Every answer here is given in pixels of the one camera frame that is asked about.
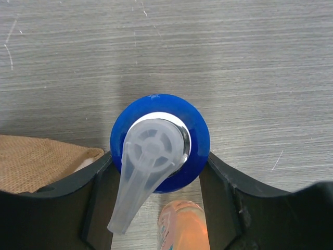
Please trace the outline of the blue pump bottle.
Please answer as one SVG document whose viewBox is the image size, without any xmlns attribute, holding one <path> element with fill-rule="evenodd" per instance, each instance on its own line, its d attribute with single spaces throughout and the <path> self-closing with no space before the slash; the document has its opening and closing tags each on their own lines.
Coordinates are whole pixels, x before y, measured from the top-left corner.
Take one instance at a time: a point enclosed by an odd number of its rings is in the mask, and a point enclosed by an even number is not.
<svg viewBox="0 0 333 250">
<path fill-rule="evenodd" d="M 107 228 L 124 234 L 152 193 L 177 191 L 199 176 L 210 153 L 210 134 L 191 103 L 151 94 L 120 113 L 110 149 L 120 182 Z"/>
</svg>

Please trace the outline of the orange bottle pink cap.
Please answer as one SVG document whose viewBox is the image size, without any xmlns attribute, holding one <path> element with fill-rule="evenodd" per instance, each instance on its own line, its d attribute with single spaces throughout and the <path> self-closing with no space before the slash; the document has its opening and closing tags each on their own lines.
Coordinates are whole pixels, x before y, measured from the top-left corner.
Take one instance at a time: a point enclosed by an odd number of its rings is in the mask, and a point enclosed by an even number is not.
<svg viewBox="0 0 333 250">
<path fill-rule="evenodd" d="M 169 202 L 162 209 L 157 225 L 157 249 L 210 249 L 204 210 L 194 202 Z"/>
</svg>

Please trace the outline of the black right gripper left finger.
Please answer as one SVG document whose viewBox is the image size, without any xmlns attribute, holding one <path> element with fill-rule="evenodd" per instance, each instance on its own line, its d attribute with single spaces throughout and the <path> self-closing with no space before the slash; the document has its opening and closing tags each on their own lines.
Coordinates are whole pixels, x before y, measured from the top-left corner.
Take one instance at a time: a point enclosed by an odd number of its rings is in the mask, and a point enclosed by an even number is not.
<svg viewBox="0 0 333 250">
<path fill-rule="evenodd" d="M 106 153 L 36 192 L 1 191 L 1 249 L 111 249 L 119 177 Z"/>
</svg>

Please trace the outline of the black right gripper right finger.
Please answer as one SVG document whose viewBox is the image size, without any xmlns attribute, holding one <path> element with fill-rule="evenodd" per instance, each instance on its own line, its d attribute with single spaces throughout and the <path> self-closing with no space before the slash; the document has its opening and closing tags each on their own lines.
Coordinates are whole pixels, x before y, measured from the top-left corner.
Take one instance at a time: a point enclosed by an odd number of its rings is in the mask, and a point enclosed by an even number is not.
<svg viewBox="0 0 333 250">
<path fill-rule="evenodd" d="M 211 154 L 200 185 L 211 249 L 332 249 L 330 181 L 288 192 Z"/>
</svg>

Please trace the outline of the burlap watermelon canvas bag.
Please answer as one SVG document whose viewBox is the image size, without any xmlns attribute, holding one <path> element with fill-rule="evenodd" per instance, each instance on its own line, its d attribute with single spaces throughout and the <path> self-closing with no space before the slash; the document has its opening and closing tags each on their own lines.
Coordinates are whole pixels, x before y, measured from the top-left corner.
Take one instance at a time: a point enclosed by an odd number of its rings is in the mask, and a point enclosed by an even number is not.
<svg viewBox="0 0 333 250">
<path fill-rule="evenodd" d="M 77 172 L 104 150 L 35 137 L 1 135 L 1 190 L 35 192 Z"/>
</svg>

